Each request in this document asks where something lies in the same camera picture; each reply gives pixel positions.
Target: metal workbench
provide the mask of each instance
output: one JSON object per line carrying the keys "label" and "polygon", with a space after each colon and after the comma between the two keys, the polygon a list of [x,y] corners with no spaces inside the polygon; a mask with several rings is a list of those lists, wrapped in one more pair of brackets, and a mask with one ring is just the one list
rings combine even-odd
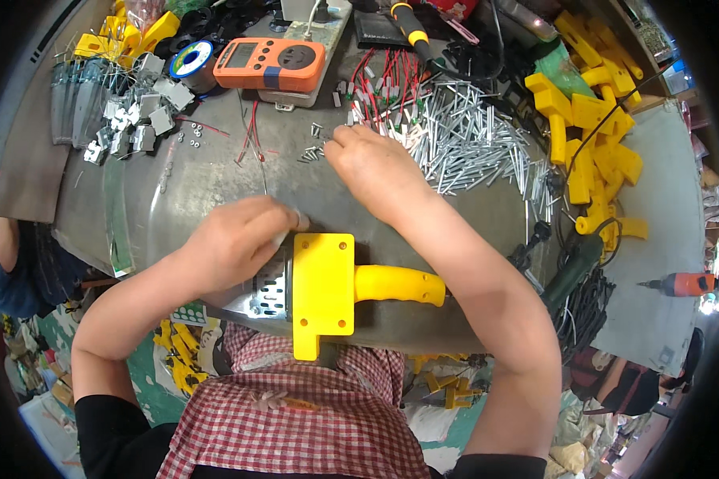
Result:
{"label": "metal workbench", "polygon": [[[266,158],[268,193],[307,214],[314,231],[355,235],[358,251],[364,251],[364,259],[369,263],[431,271],[402,237],[371,216],[351,196],[326,160],[310,164],[297,161],[304,148],[321,144],[333,128],[346,120],[347,106],[335,108],[331,91],[339,80],[351,76],[364,54],[357,50],[350,30],[351,26],[344,33],[313,108],[285,113],[276,111],[274,105],[259,103],[258,136]],[[376,60],[380,70],[383,58],[376,56]],[[201,147],[193,148],[188,141],[194,139],[192,129],[183,122],[181,128],[187,135],[184,142],[179,143],[174,134],[155,145],[154,156],[135,153],[124,160],[122,195],[136,271],[143,271],[181,247],[214,206],[263,194],[253,155],[248,152],[241,166],[234,163],[250,118],[251,98],[243,95],[241,101],[242,111],[247,113],[244,122],[240,118],[240,98],[233,90],[204,100],[192,113],[192,119],[228,132],[229,138],[203,129]],[[320,140],[309,134],[312,122],[325,127]],[[161,193],[160,179],[171,162],[171,175],[165,178],[165,192]],[[82,152],[70,155],[54,226],[58,240],[69,251],[111,273],[103,199],[104,168],[85,162]],[[480,186],[459,192],[456,197],[448,197],[448,201],[501,254],[510,254],[524,241],[524,207],[516,186],[508,180],[499,179],[490,188]],[[536,276],[541,282],[548,279],[542,273]],[[292,328],[284,321],[251,323],[234,318],[227,311],[209,309],[209,313],[269,333],[288,335]],[[483,350],[452,298],[442,308],[412,301],[358,303],[355,334],[336,340],[405,352]]]}

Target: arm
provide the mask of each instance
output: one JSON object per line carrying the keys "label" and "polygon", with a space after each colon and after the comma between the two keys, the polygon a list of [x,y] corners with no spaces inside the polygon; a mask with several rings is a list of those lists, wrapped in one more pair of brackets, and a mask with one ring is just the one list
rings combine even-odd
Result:
{"label": "arm", "polygon": [[530,284],[431,190],[398,142],[338,127],[325,156],[354,196],[441,276],[495,356],[492,388],[465,454],[546,458],[559,412],[560,351]]}
{"label": "arm", "polygon": [[10,273],[19,258],[19,222],[0,216],[0,266]]}
{"label": "arm", "polygon": [[103,394],[138,405],[125,359],[176,307],[253,277],[296,228],[297,212],[269,196],[219,206],[178,251],[105,292],[72,341],[75,401]]}

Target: screwdriver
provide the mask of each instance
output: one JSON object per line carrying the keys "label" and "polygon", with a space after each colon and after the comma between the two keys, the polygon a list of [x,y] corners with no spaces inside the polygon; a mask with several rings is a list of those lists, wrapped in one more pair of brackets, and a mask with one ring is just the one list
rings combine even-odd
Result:
{"label": "screwdriver", "polygon": [[412,7],[404,2],[398,2],[392,6],[391,14],[421,60],[424,63],[429,63],[433,59],[429,47],[429,35],[426,34],[423,25],[413,14]]}
{"label": "screwdriver", "polygon": [[671,297],[702,296],[719,290],[719,277],[713,273],[671,273],[659,280],[637,284]]}

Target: black sleeve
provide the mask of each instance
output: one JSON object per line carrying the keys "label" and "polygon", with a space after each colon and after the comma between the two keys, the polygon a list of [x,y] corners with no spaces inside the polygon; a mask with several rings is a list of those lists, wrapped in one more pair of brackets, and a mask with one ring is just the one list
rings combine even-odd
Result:
{"label": "black sleeve", "polygon": [[508,454],[469,454],[461,456],[447,479],[543,479],[546,460],[540,457]]}
{"label": "black sleeve", "polygon": [[88,479],[154,477],[176,424],[150,428],[138,406],[122,398],[85,396],[75,403],[79,456]]}

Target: digital display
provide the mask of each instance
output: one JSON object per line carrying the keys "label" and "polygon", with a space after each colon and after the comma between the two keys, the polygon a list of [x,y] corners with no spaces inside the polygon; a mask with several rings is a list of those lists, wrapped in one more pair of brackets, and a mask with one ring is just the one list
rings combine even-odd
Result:
{"label": "digital display", "polygon": [[250,55],[256,50],[258,43],[240,43],[235,48],[234,53],[231,54],[231,58],[224,65],[226,68],[243,68],[248,64]]}

